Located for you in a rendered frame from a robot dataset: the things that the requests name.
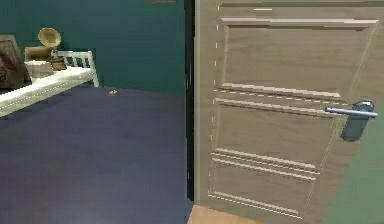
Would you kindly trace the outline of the white square box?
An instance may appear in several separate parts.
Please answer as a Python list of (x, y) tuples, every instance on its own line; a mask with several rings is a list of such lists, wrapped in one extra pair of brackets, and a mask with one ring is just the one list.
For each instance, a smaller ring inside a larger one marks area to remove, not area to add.
[(47, 61), (27, 61), (25, 63), (31, 78), (45, 78), (54, 74), (51, 64)]

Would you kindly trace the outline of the dark brown wooden box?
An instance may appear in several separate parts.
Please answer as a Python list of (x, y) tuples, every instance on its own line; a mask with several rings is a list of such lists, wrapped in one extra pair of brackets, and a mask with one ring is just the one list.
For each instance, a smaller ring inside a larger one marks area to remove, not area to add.
[(31, 79), (13, 35), (0, 35), (0, 94), (26, 87)]

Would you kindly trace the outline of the brass horn gramophone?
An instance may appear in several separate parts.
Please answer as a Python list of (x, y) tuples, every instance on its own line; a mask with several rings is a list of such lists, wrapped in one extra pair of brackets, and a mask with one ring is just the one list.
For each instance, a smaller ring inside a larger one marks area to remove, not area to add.
[(65, 60), (57, 50), (62, 40), (60, 33), (54, 28), (42, 28), (38, 33), (38, 40), (41, 46), (25, 48), (24, 60), (46, 61), (51, 64), (54, 71), (65, 70)]

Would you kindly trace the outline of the white bench table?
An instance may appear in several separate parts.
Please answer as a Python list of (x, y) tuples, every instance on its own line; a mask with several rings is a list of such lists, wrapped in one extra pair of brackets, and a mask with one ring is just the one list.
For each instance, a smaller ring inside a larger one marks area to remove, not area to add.
[(0, 118), (30, 105), (46, 100), (71, 88), (92, 81), (99, 86), (93, 53), (91, 51), (59, 51), (65, 62), (71, 58), (73, 65), (53, 75), (36, 78), (31, 85), (0, 95)]

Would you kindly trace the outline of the beige wooden panel door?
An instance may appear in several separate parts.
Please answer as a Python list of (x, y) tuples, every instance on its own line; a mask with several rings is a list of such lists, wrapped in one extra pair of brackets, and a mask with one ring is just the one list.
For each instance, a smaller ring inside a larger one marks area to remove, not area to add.
[[(322, 224), (384, 121), (384, 0), (195, 0), (195, 201), (261, 224)], [(378, 114), (355, 142), (350, 109)]]

